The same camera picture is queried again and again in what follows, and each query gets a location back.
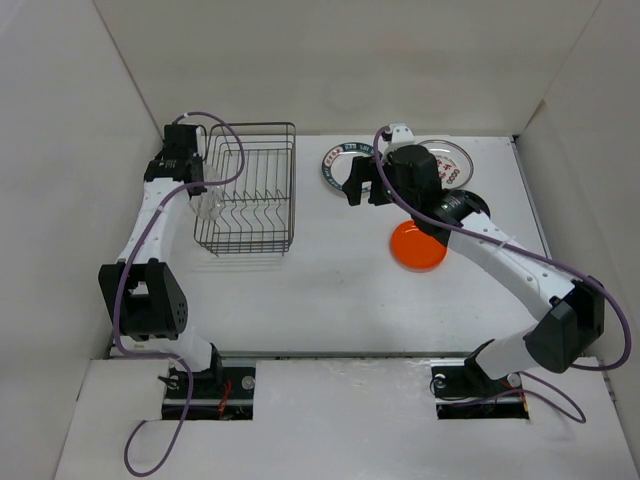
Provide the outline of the white plate red characters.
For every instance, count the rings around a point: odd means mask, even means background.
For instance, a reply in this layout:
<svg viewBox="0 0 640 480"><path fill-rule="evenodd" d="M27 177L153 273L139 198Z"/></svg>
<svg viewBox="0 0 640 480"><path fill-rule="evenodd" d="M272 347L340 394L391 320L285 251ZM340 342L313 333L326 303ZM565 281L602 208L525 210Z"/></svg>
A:
<svg viewBox="0 0 640 480"><path fill-rule="evenodd" d="M449 140L432 139L420 142L435 158L442 186L461 189L474 174L471 156L459 145Z"/></svg>

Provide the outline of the orange plate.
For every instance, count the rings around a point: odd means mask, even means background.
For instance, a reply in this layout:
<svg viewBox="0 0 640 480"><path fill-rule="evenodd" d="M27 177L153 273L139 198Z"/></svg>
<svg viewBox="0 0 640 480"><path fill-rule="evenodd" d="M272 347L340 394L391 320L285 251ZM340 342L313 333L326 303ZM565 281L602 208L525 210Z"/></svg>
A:
<svg viewBox="0 0 640 480"><path fill-rule="evenodd" d="M420 231L412 220L402 222L394 229L389 245L394 259L415 271L437 268L448 252L435 238Z"/></svg>

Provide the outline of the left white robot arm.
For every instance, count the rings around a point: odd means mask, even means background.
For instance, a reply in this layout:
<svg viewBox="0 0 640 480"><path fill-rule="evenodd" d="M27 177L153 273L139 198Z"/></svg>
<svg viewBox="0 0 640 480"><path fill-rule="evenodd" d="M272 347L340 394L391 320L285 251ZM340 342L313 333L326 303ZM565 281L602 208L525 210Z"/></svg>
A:
<svg viewBox="0 0 640 480"><path fill-rule="evenodd" d="M223 387L219 354L189 324L187 297L169 264L183 211L221 183L205 178L203 134L199 125L165 125L161 149L144 172L133 231L117 260L100 267L98 282L119 353L170 360L199 395L210 397Z"/></svg>

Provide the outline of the white plate dark patterned rim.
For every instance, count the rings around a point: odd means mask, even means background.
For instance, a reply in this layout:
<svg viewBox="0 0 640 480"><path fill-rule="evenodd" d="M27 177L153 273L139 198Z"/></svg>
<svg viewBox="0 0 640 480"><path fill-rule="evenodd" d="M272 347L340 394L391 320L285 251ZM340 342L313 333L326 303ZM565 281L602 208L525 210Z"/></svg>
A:
<svg viewBox="0 0 640 480"><path fill-rule="evenodd" d="M347 141L331 147L321 160L321 176L328 191L345 199L342 187L349 177L352 160L355 157L371 157L373 146L358 141Z"/></svg>

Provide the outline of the black plate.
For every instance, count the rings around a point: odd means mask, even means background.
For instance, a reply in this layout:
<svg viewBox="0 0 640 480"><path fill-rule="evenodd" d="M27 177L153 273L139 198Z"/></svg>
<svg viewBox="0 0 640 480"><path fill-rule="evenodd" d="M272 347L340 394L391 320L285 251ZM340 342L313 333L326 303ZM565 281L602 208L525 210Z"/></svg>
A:
<svg viewBox="0 0 640 480"><path fill-rule="evenodd" d="M488 217L491 217L491 211L486 201L478 194L465 190L464 191L465 202L467 206L475 213L484 213Z"/></svg>

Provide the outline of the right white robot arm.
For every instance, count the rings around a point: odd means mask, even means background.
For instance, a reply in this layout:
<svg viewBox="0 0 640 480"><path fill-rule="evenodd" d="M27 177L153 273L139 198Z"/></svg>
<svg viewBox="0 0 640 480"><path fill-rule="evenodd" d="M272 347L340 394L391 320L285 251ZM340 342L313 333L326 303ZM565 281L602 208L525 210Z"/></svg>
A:
<svg viewBox="0 0 640 480"><path fill-rule="evenodd" d="M518 244L492 222L480 196L443 188L436 158L426 147L402 146L383 166L373 157L355 157L342 187L350 205L360 204L365 182L371 185L369 203L413 208L421 232L482 268L534 318L535 326L485 342L455 368L474 395L529 368L563 373L603 334L603 296L584 281L517 254Z"/></svg>

